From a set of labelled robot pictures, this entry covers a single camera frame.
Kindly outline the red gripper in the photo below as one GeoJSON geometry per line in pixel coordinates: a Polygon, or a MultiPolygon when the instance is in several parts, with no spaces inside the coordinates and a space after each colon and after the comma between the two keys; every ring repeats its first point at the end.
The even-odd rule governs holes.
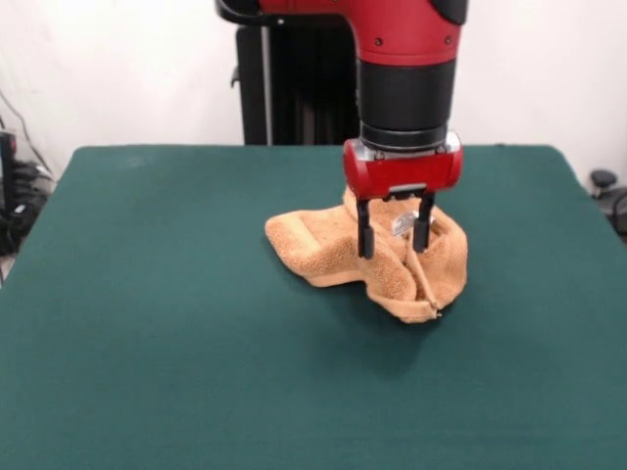
{"type": "Polygon", "coordinates": [[[361,139],[344,144],[343,165],[347,186],[357,200],[358,255],[371,259],[374,232],[370,225],[369,200],[399,193],[425,191],[413,226],[413,250],[423,253],[429,245],[434,192],[455,186],[460,178],[463,148],[455,140],[443,151],[393,154],[368,148],[361,139]]]}

